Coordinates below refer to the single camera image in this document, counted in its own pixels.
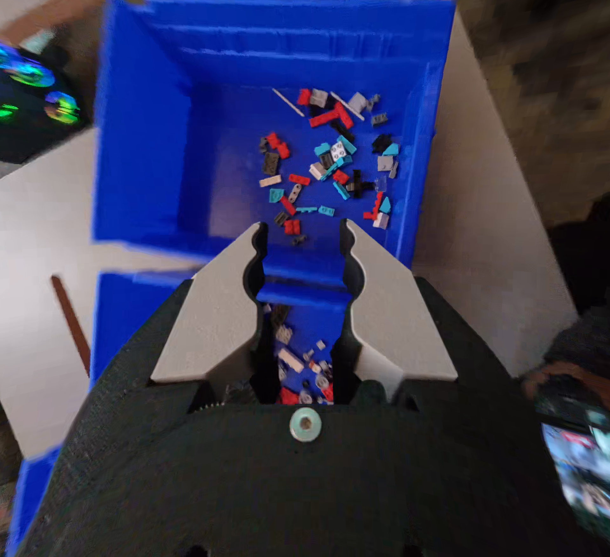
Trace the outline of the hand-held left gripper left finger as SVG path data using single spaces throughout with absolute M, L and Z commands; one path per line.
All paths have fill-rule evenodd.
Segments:
M 252 224 L 190 280 L 153 383 L 232 383 L 254 374 L 267 239 L 268 225 Z

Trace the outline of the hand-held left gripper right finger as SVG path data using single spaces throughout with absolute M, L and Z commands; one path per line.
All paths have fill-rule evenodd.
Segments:
M 340 222 L 350 296 L 332 347 L 335 401 L 373 381 L 389 401 L 408 380 L 455 382 L 457 369 L 411 270 L 350 219 Z

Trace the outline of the heap of small toy bricks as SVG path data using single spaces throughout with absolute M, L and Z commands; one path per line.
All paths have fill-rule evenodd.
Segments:
M 295 308 L 272 303 L 266 310 L 274 337 L 280 385 L 276 402 L 287 406 L 333 405 L 334 371 L 330 347 L 319 339 L 312 347 L 301 348 L 294 325 L 288 322 Z

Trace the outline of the white side table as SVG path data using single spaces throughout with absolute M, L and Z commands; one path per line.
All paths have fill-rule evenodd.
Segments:
M 93 239 L 107 1 L 93 29 L 92 125 L 1 178 L 1 404 L 25 460 L 64 441 L 89 388 L 51 277 L 92 345 L 100 273 L 208 262 Z M 575 308 L 457 9 L 434 128 L 410 267 L 521 375 Z

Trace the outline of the pile of mixed toy bricks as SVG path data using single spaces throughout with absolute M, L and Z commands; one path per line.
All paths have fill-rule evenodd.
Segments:
M 304 216 L 333 218 L 336 214 L 334 207 L 320 203 L 313 206 L 298 205 L 303 189 L 315 181 L 329 183 L 346 202 L 360 200 L 366 192 L 374 191 L 375 202 L 371 210 L 363 212 L 362 218 L 370 221 L 372 227 L 386 230 L 392 214 L 387 180 L 394 179 L 397 175 L 400 144 L 393 140 L 390 133 L 381 133 L 372 141 L 371 152 L 376 159 L 378 176 L 369 181 L 354 164 L 358 146 L 352 132 L 355 126 L 353 117 L 364 122 L 364 112 L 371 114 L 370 124 L 373 128 L 388 122 L 386 112 L 374 113 L 381 103 L 381 95 L 376 93 L 366 97 L 356 92 L 349 101 L 345 101 L 336 92 L 302 88 L 296 104 L 293 104 L 278 89 L 273 89 L 273 92 L 301 117 L 305 117 L 303 110 L 307 108 L 312 128 L 328 125 L 337 133 L 337 138 L 332 143 L 324 141 L 314 147 L 316 160 L 309 165 L 309 176 L 282 168 L 281 163 L 290 159 L 291 151 L 287 142 L 277 133 L 271 132 L 260 138 L 259 151 L 263 156 L 264 178 L 259 180 L 259 186 L 268 190 L 268 202 L 277 204 L 280 208 L 273 223 L 283 230 L 294 247 L 300 247 L 308 240 L 301 226 Z

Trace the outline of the large blue plastic bin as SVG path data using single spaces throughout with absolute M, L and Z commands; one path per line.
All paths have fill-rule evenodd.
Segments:
M 411 266 L 453 27 L 453 0 L 108 0 L 96 97 L 99 131 L 92 236 L 205 262 L 253 223 L 269 226 L 265 275 L 342 287 L 340 221 L 354 221 Z M 312 180 L 297 208 L 305 243 L 273 223 L 282 204 L 261 187 L 261 138 L 276 134 L 289 195 L 292 173 L 310 177 L 315 148 L 335 144 L 330 125 L 310 126 L 293 104 L 302 89 L 380 95 L 353 120 L 356 152 L 345 172 L 375 182 L 372 144 L 399 146 L 387 182 L 386 229 L 364 219 L 375 190 L 343 200 L 329 177 Z M 372 116 L 386 114 L 375 127 Z

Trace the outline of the smartphone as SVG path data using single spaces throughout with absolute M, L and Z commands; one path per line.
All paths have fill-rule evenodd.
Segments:
M 569 395 L 535 401 L 542 435 L 578 523 L 609 544 L 609 412 Z

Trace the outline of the black device with rainbow lights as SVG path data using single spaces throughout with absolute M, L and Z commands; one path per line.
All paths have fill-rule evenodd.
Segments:
M 90 125 L 66 62 L 1 43 L 1 161 L 24 164 Z

